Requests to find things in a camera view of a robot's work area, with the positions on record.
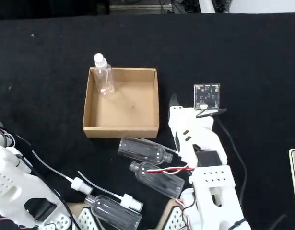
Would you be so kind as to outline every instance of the open cardboard box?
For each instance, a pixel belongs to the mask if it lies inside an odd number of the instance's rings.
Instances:
[[[83,115],[89,138],[156,138],[159,129],[156,69],[113,68],[115,93],[102,96],[90,68]]]

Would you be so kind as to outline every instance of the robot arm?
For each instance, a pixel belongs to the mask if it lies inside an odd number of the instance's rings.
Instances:
[[[68,212],[55,194],[16,155],[14,147],[0,146],[0,214],[29,228],[42,226]],[[25,208],[31,199],[46,199],[50,212],[32,216]]]
[[[212,131],[213,118],[196,118],[198,111],[170,107],[169,126],[181,160],[195,168],[189,182],[193,189],[181,194],[185,219],[192,230],[250,230],[235,190],[235,181],[219,137]]]

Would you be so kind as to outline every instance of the circuit board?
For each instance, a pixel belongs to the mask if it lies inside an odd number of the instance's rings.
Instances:
[[[220,84],[195,84],[194,109],[218,109],[220,104]]]

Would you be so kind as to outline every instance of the black cloth surface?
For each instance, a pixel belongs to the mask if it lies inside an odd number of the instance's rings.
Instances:
[[[117,155],[119,139],[88,139],[83,132],[87,73],[96,52],[112,66],[157,68],[156,141],[173,148],[170,96],[176,93],[182,106],[192,107],[193,84],[221,83],[221,108],[227,112],[220,119],[248,170],[245,218],[252,229],[263,230],[286,214],[276,229],[295,229],[288,157],[295,148],[295,14],[0,21],[1,121],[69,177],[81,170],[96,184],[142,201],[140,229],[154,228],[168,198],[137,181],[128,169],[131,160]],[[216,124],[214,130],[238,193],[242,167],[225,133]],[[44,168],[29,151],[24,154],[68,202],[83,201],[68,181]],[[175,156],[170,165],[183,164]]]

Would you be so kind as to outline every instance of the clear plastic bottle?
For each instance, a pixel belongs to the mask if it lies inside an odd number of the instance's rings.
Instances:
[[[94,79],[98,91],[103,95],[111,95],[114,93],[114,78],[112,67],[107,63],[107,60],[101,53],[94,55],[95,70]]]
[[[170,163],[173,155],[160,146],[145,140],[125,137],[120,140],[118,154],[151,164]]]
[[[136,230],[142,215],[124,208],[105,195],[88,195],[84,201],[91,207],[93,215],[120,230]]]
[[[163,172],[147,173],[146,170],[148,169],[160,169],[147,162],[139,164],[133,161],[130,164],[129,169],[135,172],[138,181],[171,199],[177,199],[179,197],[185,183],[183,179],[172,174],[166,174]]]

